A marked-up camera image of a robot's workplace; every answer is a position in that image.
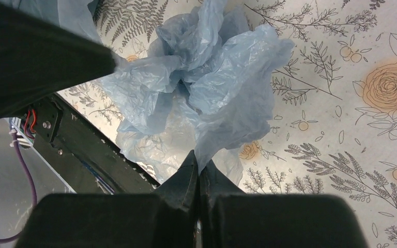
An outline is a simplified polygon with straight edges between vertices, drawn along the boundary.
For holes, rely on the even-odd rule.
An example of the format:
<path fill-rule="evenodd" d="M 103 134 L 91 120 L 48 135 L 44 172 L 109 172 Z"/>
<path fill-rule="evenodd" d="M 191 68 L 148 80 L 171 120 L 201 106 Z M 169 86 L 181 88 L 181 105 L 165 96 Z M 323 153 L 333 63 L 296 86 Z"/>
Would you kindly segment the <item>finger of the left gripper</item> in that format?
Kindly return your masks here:
<path fill-rule="evenodd" d="M 0 3 L 0 118 L 115 67 L 107 47 Z"/>

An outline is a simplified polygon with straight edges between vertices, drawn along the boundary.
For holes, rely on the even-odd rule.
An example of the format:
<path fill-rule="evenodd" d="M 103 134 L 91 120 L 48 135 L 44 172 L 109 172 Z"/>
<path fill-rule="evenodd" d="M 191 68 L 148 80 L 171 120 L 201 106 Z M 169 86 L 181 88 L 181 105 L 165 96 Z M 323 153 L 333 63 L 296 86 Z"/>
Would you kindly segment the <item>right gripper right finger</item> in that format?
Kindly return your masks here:
<path fill-rule="evenodd" d="M 201 171 L 204 247 L 367 247 L 340 197 L 247 194 L 213 162 Z"/>

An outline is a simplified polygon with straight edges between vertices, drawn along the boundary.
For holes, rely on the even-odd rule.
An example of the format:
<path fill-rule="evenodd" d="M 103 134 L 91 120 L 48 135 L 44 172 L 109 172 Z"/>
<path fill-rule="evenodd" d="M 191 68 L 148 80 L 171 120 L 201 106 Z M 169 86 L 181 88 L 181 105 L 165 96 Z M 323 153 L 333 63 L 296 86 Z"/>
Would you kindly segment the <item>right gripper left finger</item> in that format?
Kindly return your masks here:
<path fill-rule="evenodd" d="M 195 247 L 197 161 L 148 194 L 50 194 L 16 247 Z"/>

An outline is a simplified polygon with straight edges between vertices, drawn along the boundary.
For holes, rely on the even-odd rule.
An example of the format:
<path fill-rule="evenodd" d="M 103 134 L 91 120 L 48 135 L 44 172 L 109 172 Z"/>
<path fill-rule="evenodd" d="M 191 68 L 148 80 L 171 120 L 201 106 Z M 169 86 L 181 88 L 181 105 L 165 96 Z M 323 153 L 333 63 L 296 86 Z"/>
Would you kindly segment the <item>light blue trash bag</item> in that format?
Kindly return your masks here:
<path fill-rule="evenodd" d="M 273 71 L 294 43 L 275 29 L 250 30 L 241 8 L 204 1 L 157 29 L 146 58 L 119 59 L 100 86 L 123 120 L 116 144 L 130 161 L 167 180 L 193 150 L 200 172 L 215 162 L 232 182 L 242 179 L 242 146 L 262 139 L 273 118 Z"/>

